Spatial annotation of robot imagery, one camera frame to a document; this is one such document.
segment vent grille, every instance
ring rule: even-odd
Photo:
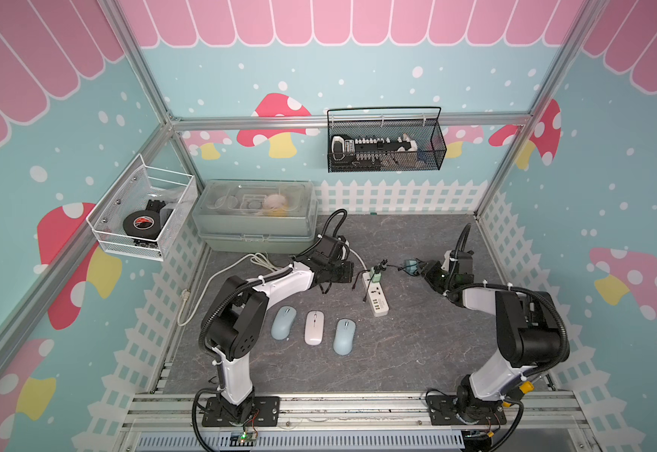
[[[230,432],[203,434],[220,450],[446,450],[461,449],[460,430],[376,430],[340,432],[260,432],[253,447],[229,446]],[[203,450],[191,432],[143,433],[136,452]]]

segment white wire basket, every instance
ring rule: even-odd
[[[139,239],[125,234],[122,222],[129,214],[145,210],[149,200],[167,194],[178,194],[174,210],[155,240]],[[196,203],[196,181],[190,174],[145,165],[138,154],[107,193],[90,212],[87,222],[100,247],[115,255],[164,260],[173,245],[190,209]]]

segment computer mouse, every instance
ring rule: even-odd
[[[308,345],[319,345],[324,338],[324,313],[311,311],[306,316],[306,334],[304,340]]]
[[[356,324],[349,319],[341,319],[336,325],[336,336],[333,338],[333,351],[346,355],[354,348],[354,333]]]
[[[273,326],[270,327],[270,335],[277,341],[282,341],[288,337],[291,332],[291,325],[296,320],[296,310],[290,306],[279,307],[276,318],[273,320]]]

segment black wire basket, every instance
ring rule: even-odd
[[[328,172],[430,171],[442,168],[441,107],[333,108]]]

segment light blue mouse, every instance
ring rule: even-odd
[[[356,324],[349,319],[341,319],[336,325],[336,336],[333,338],[333,350],[341,355],[351,353],[354,347]]]
[[[273,326],[270,327],[270,335],[277,341],[286,339],[295,319],[295,309],[290,306],[279,307],[279,312],[276,313],[276,318],[273,320]]]

